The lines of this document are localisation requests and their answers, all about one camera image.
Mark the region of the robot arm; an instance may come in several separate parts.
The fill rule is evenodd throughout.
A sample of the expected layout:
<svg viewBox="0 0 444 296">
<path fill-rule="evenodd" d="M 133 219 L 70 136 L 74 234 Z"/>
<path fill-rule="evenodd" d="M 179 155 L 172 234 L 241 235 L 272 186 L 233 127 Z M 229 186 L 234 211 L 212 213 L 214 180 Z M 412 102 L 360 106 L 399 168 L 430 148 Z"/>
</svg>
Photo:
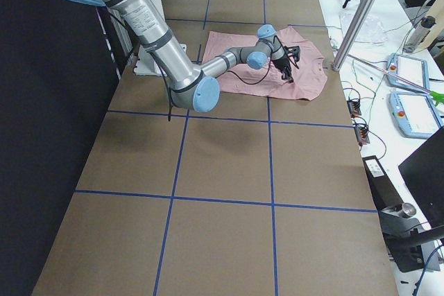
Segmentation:
<svg viewBox="0 0 444 296">
<path fill-rule="evenodd" d="M 259 70 L 272 62 L 282 79 L 293 82 L 289 48 L 270 24 L 258 29 L 254 46 L 232 47 L 210 61 L 191 62 L 151 0 L 68 0 L 116 10 L 161 70 L 170 107 L 209 112 L 219 101 L 217 78 L 238 64 Z"/>
</svg>

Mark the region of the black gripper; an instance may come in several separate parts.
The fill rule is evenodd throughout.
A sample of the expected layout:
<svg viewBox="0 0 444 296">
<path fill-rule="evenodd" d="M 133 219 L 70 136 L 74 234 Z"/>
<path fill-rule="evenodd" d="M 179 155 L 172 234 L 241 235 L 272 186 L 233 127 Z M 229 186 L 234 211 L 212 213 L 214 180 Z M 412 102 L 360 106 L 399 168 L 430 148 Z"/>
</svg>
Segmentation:
<svg viewBox="0 0 444 296">
<path fill-rule="evenodd" d="M 282 57 L 274 60 L 275 68 L 282 74 L 281 79 L 293 83 L 294 79 L 291 75 L 291 65 L 290 61 L 286 57 Z"/>
</svg>

